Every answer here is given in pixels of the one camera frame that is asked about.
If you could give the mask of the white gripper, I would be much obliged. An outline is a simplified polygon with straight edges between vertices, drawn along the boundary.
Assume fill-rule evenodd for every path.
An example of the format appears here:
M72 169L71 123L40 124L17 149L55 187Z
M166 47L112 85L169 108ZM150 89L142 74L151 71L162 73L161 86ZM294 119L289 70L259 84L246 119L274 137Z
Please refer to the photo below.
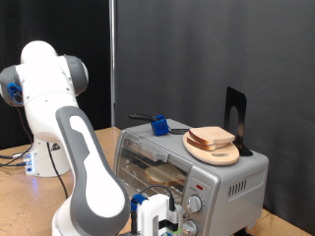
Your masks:
M167 219L169 197L157 194L148 197L137 207L137 224L140 236L163 236L167 229L162 224Z

